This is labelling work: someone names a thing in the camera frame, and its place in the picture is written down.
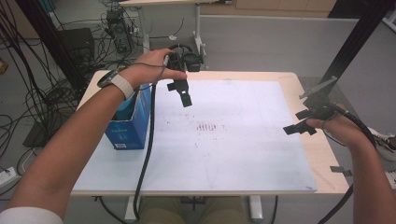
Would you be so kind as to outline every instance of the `black pole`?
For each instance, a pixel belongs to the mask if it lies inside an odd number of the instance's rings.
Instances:
[[[347,67],[361,50],[361,47],[363,47],[364,43],[366,43],[367,39],[387,14],[393,0],[376,0],[372,2],[353,28],[343,47],[338,51],[332,64],[319,83],[327,81],[332,77],[337,77],[338,80],[344,74]],[[327,86],[322,90],[322,94],[328,95],[334,85],[335,82]]]
[[[41,41],[46,45],[52,58],[64,72],[71,87],[75,90],[77,98],[81,99],[87,89],[87,81],[78,71],[73,59],[62,43],[56,27],[40,5],[39,0],[16,0],[16,2],[32,24]]]

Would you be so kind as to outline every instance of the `white table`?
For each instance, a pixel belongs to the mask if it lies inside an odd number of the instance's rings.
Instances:
[[[94,75],[82,104],[98,91],[97,80],[105,73]],[[154,145],[141,195],[347,190],[343,175],[330,169],[338,162],[323,133],[282,130],[298,122],[294,114],[304,109],[297,76],[200,72],[189,74],[189,83],[192,106],[186,108],[175,91],[165,89],[165,81],[157,87]],[[145,153],[114,150],[104,135],[72,194],[134,195]]]
[[[215,0],[130,0],[120,2],[122,7],[135,7],[140,20],[140,26],[143,35],[143,51],[150,50],[149,35],[146,32],[145,21],[153,19],[170,18],[173,15],[186,15],[195,18],[195,31],[193,32],[194,40],[198,53],[206,56],[205,44],[200,36],[200,4],[211,3]]]

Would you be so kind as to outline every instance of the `hand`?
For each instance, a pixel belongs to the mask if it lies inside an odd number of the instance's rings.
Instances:
[[[163,68],[163,59],[169,53],[170,49],[156,49],[141,55],[135,64],[126,68],[120,74],[127,79],[131,85],[136,88],[142,84],[155,83],[162,79],[186,79],[187,75],[183,72]]]
[[[313,128],[326,130],[347,147],[354,147],[367,140],[361,129],[342,115],[337,115],[330,120],[308,119],[306,124]]]

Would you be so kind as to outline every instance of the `white shirt sleeve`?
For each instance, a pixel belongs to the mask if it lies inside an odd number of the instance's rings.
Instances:
[[[9,208],[0,213],[1,224],[63,224],[55,213],[36,207]]]

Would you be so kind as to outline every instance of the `person's right hand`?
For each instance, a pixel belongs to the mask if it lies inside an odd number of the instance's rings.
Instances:
[[[337,115],[330,120],[308,119],[306,124],[317,129],[326,130],[347,147],[354,147],[361,144],[362,141],[368,141],[361,129],[342,115]]]

